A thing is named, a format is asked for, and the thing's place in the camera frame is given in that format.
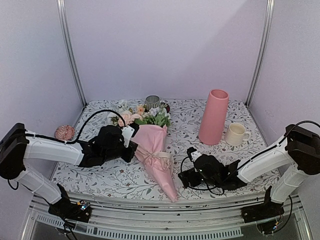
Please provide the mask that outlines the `cream printed ribbon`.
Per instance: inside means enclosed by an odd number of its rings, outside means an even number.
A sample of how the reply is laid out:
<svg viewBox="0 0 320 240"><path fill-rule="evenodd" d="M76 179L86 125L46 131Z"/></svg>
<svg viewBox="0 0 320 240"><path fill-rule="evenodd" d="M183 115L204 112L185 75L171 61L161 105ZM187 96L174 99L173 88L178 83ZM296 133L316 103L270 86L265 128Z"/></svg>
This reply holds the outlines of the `cream printed ribbon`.
<svg viewBox="0 0 320 240"><path fill-rule="evenodd" d="M170 153L164 151L150 152L144 147L139 146L135 152L136 158L144 165L147 171L153 169L160 171L173 172L173 156Z"/></svg>

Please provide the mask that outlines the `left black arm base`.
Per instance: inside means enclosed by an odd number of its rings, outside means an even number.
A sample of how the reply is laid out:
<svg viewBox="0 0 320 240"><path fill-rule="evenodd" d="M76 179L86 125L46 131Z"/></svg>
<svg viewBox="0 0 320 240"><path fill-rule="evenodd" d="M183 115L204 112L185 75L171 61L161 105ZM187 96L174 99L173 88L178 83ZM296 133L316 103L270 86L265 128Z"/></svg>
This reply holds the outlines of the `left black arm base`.
<svg viewBox="0 0 320 240"><path fill-rule="evenodd" d="M61 192L61 199L57 203L49 205L48 213L63 220L69 219L88 223L92 213L90 203L85 200L72 203L66 190L60 184L57 184L57 186Z"/></svg>

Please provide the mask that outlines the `pink flower bouquet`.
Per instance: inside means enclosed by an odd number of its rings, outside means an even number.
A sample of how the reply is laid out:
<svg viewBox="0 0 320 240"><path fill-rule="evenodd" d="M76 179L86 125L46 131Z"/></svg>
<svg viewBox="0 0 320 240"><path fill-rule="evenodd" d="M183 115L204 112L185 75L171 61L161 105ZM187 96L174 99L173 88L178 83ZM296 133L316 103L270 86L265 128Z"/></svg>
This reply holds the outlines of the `pink flower bouquet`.
<svg viewBox="0 0 320 240"><path fill-rule="evenodd" d="M146 111L144 104L139 104L132 109L128 107L126 100L121 100L117 103L117 109L122 118L110 113L108 115L110 123L119 124L120 127L132 123L138 124L139 130L131 141L149 152L166 152L166 137L171 124L171 115L163 106L160 105L160 107ZM153 169L152 171L146 170L146 172L172 202L177 200L178 194L173 181L173 171L171 173L169 170Z"/></svg>

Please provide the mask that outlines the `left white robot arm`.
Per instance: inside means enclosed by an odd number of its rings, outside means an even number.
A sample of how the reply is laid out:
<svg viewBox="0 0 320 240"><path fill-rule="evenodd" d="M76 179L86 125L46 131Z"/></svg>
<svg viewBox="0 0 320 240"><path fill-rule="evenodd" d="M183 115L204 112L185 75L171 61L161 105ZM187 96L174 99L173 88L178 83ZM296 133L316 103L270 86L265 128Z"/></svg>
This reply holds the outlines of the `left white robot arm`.
<svg viewBox="0 0 320 240"><path fill-rule="evenodd" d="M139 130L136 123L125 127L103 126L89 141L62 141L37 135L16 123L0 142L0 176L14 180L43 197L63 216L74 213L74 205L63 198L63 191L43 176L32 164L36 160L62 162L80 168L91 168L122 159L129 163L137 149L132 137Z"/></svg>

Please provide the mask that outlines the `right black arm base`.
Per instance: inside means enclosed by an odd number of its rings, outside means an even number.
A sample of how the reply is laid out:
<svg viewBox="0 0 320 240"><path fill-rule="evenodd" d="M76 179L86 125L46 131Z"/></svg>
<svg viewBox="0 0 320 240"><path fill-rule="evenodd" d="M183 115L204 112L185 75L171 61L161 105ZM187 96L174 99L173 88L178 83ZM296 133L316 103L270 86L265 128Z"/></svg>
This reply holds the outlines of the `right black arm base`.
<svg viewBox="0 0 320 240"><path fill-rule="evenodd" d="M257 222L269 218L281 217L284 214L283 203L272 202L270 186L264 195L264 201L260 204L241 208L241 217L245 223ZM264 222L257 225L257 229L264 235L271 235L278 230L279 221Z"/></svg>

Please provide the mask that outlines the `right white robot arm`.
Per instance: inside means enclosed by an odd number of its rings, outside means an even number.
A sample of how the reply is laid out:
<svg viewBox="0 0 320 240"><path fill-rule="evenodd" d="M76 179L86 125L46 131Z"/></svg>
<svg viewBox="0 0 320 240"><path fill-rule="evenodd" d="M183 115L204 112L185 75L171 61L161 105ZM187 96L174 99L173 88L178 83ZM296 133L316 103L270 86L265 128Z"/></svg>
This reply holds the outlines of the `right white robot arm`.
<svg viewBox="0 0 320 240"><path fill-rule="evenodd" d="M207 191L233 191L246 186L257 177L288 165L283 176L273 185L267 199L259 206L262 218L269 218L287 197L309 176L320 173L320 136L301 127L302 122L290 124L276 142L251 156L223 165L213 155L200 153L190 147L187 158L193 168L178 174L184 188L197 189L205 184Z"/></svg>

